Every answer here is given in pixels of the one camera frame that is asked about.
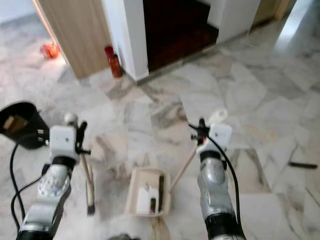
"wooden door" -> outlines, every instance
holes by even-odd
[[[38,0],[77,78],[108,67],[111,44],[101,0]]]
[[[260,0],[259,7],[256,11],[253,26],[272,20],[280,20],[285,13],[292,10],[296,0]]]

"red object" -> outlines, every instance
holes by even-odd
[[[114,78],[120,78],[122,76],[122,70],[119,64],[119,59],[116,54],[112,57],[108,57],[108,62],[111,68],[112,76]]]
[[[106,46],[106,47],[104,48],[104,52],[105,52],[107,58],[112,58],[113,55],[115,54],[115,53],[114,53],[114,49],[113,49],[112,46]]]
[[[108,63],[111,68],[112,76],[114,78],[120,78],[122,76],[122,70],[119,63],[118,56],[115,54],[112,46],[106,46],[104,48],[106,57],[108,58]]]
[[[54,43],[44,44],[40,49],[40,52],[44,54],[45,59],[55,59],[58,57],[59,51],[59,46]]]

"wooden handle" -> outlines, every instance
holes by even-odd
[[[93,180],[92,180],[92,176],[90,175],[90,172],[89,172],[86,157],[83,154],[80,154],[80,159],[81,159],[81,163],[82,163],[82,166],[84,169],[86,181],[89,185],[93,185]]]
[[[195,145],[190,153],[189,158],[186,159],[186,161],[184,162],[184,164],[182,165],[182,167],[180,168],[178,174],[176,175],[176,177],[174,178],[170,190],[169,192],[171,193],[172,190],[174,189],[174,187],[176,186],[177,182],[179,181],[179,179],[181,178],[182,174],[184,174],[184,172],[186,171],[187,167],[189,166],[191,160],[194,158],[194,156],[196,155],[196,150],[197,150],[197,145]]]

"white wall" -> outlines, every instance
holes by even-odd
[[[226,0],[219,25],[217,43],[248,31],[254,21],[260,0]]]
[[[220,28],[227,0],[207,0],[210,1],[211,7],[208,16],[208,24]]]
[[[121,66],[136,81],[148,76],[143,0],[102,0],[102,5]]]
[[[0,24],[35,13],[32,0],[0,0]]]
[[[210,4],[208,24],[219,29],[217,43],[249,30],[260,0],[199,0]]]

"black bucket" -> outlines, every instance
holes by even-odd
[[[10,116],[19,116],[27,122],[23,128],[13,132],[7,132],[4,129],[4,124]],[[26,135],[37,133],[38,129],[48,131],[49,127],[39,115],[36,106],[31,102],[17,102],[0,111],[0,134],[5,135],[14,142],[17,142],[20,138]],[[19,144],[26,149],[37,149],[44,145],[43,142],[37,141],[36,136],[28,137]]]

